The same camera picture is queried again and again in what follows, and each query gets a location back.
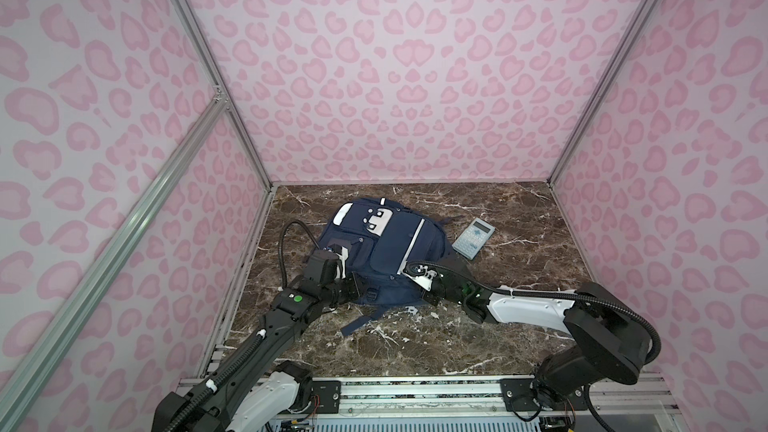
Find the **navy blue student backpack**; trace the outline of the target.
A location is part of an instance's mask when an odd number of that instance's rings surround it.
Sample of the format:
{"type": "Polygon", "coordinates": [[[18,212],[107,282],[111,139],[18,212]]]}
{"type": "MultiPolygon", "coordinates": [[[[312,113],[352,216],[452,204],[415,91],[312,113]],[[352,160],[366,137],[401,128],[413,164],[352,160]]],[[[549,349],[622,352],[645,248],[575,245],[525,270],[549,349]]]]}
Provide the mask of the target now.
{"type": "Polygon", "coordinates": [[[424,303],[425,290],[403,275],[407,263],[457,258],[441,223],[386,198],[343,204],[317,243],[339,255],[342,270],[356,279],[355,302],[375,308],[343,327],[345,337],[391,309],[424,303]]]}

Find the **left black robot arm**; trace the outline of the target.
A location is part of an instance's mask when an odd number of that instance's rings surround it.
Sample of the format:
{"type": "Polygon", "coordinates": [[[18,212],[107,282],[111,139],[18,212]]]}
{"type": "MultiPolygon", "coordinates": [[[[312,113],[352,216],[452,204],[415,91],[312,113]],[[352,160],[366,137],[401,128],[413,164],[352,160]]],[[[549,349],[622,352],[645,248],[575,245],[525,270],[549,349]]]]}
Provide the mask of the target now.
{"type": "Polygon", "coordinates": [[[275,359],[324,309],[358,297],[355,279],[342,275],[341,257],[313,251],[291,286],[280,292],[253,332],[211,374],[181,396],[169,393],[157,406],[153,431],[224,431],[237,408],[275,359]]]}

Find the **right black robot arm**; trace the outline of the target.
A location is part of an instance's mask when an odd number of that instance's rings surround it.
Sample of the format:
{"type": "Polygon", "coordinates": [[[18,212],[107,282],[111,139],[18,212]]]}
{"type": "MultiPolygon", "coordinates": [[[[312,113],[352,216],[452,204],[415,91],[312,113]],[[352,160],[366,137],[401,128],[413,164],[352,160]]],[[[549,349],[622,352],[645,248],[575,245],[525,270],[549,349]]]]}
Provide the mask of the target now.
{"type": "Polygon", "coordinates": [[[558,330],[574,344],[543,359],[521,399],[555,409],[603,379],[634,385],[662,349],[651,323],[594,282],[574,291],[492,287],[445,264],[411,261],[402,274],[432,301],[461,306],[477,323],[519,323],[558,330]]]}

